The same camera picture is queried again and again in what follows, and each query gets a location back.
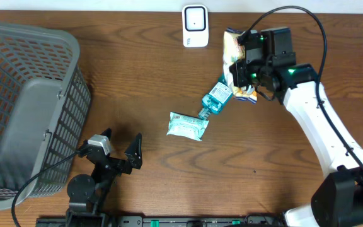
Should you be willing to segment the green wet wipes pack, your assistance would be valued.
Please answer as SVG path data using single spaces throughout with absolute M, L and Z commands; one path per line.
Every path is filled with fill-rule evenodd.
M 171 112 L 166 135 L 181 136 L 201 141 L 208 124 L 208 120 Z

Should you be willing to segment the large snack bag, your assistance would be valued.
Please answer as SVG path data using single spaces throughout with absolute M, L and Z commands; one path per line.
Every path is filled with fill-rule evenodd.
M 237 60 L 245 58 L 245 48 L 238 44 L 237 38 L 242 31 L 226 28 L 223 36 L 223 75 L 225 84 L 230 88 L 235 99 L 245 102 L 257 103 L 257 92 L 251 85 L 237 87 L 234 85 L 233 74 L 229 70 Z

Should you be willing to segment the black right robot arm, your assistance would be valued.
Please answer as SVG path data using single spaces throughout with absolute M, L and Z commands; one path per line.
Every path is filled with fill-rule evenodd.
M 251 31 L 238 37 L 243 59 L 229 70 L 237 87 L 264 86 L 297 120 L 313 147 L 323 183 L 308 205 L 284 213 L 288 226 L 363 224 L 363 149 L 326 97 L 310 64 L 297 64 L 287 27 Z

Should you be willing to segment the teal mouthwash bottle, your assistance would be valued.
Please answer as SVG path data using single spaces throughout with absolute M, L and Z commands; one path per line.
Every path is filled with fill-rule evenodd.
M 219 114 L 232 95 L 233 92 L 226 83 L 225 75 L 221 74 L 214 87 L 202 98 L 202 109 L 198 117 L 207 120 L 211 114 Z

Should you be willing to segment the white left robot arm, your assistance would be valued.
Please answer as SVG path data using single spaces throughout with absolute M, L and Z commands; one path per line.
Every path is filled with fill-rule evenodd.
M 107 128 L 78 148 L 78 156 L 85 156 L 95 167 L 92 174 L 76 175 L 68 183 L 69 209 L 64 224 L 67 227 L 117 225 L 115 218 L 102 211 L 103 205 L 117 177 L 141 168 L 142 134 L 138 133 L 125 150 L 125 160 L 110 156 L 114 150 L 111 135 L 112 130 Z

